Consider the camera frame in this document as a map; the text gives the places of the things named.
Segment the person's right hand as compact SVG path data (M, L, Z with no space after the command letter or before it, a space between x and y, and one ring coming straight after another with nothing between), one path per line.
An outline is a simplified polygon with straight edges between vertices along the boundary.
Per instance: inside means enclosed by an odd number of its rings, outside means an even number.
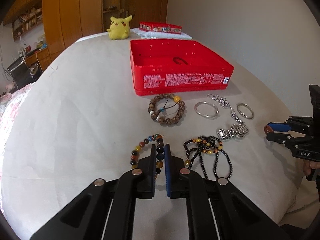
M303 160L303 172L305 176L309 176L312 170L320 169L320 162Z

